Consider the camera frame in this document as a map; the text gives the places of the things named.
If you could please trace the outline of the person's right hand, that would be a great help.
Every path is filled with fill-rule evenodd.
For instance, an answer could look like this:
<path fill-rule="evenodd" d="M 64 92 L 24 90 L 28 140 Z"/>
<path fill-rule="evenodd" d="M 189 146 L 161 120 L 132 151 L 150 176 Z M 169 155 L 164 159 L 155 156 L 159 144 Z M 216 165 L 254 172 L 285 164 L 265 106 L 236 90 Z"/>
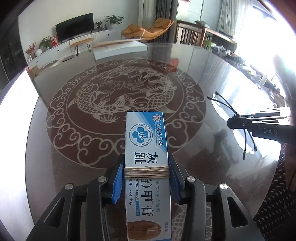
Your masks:
<path fill-rule="evenodd" d="M 295 191 L 295 145 L 286 144 L 285 147 L 285 178 L 287 187 Z"/>

